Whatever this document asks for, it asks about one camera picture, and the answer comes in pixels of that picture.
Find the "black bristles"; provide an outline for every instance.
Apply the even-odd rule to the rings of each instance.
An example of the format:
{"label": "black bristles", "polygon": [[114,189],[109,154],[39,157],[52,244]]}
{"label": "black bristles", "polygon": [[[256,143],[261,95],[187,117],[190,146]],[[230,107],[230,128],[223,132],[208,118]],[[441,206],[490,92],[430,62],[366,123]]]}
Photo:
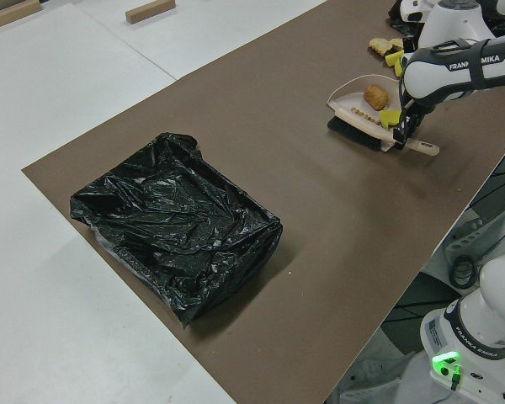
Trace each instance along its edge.
{"label": "black bristles", "polygon": [[381,150],[380,139],[376,139],[375,137],[364,133],[363,131],[351,126],[349,123],[344,122],[337,116],[333,117],[333,119],[327,123],[327,128],[340,133],[347,139],[354,141],[355,143],[359,143],[370,150],[374,150],[375,152],[379,152]]}

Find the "white table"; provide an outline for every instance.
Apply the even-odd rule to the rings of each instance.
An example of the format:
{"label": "white table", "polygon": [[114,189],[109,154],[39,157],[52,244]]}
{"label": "white table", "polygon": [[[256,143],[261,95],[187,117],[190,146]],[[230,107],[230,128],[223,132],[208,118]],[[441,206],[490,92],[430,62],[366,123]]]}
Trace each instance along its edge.
{"label": "white table", "polygon": [[50,0],[0,29],[0,403],[232,403],[21,168],[321,3]]}

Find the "plastic-lined bin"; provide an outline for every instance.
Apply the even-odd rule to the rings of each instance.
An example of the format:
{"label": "plastic-lined bin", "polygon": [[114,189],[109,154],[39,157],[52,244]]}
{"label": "plastic-lined bin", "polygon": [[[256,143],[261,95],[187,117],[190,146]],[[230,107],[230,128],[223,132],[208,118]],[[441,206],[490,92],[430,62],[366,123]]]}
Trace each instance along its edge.
{"label": "plastic-lined bin", "polygon": [[268,261],[282,225],[166,133],[71,197],[71,218],[147,284],[186,327]]}

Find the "green light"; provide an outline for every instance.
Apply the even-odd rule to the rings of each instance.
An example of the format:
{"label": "green light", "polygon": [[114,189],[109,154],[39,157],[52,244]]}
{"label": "green light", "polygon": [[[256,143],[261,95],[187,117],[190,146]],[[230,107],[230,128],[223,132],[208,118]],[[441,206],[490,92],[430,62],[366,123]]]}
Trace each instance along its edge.
{"label": "green light", "polygon": [[444,364],[452,364],[455,360],[457,360],[457,358],[459,358],[459,356],[460,354],[455,351],[442,353],[441,355],[434,356],[432,358],[432,366],[434,367],[434,370],[441,375],[441,369],[444,367]]}

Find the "brown mat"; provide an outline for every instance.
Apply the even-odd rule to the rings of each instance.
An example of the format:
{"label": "brown mat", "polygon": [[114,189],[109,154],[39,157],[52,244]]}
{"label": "brown mat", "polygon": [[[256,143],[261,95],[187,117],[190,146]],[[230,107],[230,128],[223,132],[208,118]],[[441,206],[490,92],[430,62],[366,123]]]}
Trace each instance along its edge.
{"label": "brown mat", "polygon": [[505,152],[505,88],[425,119],[419,137],[437,157],[374,153],[327,130],[335,88],[391,74],[367,51],[397,36],[391,4],[324,3],[24,170],[68,217],[75,191],[160,132],[185,133],[280,217],[268,266],[186,331],[72,223],[239,404],[322,403]]}

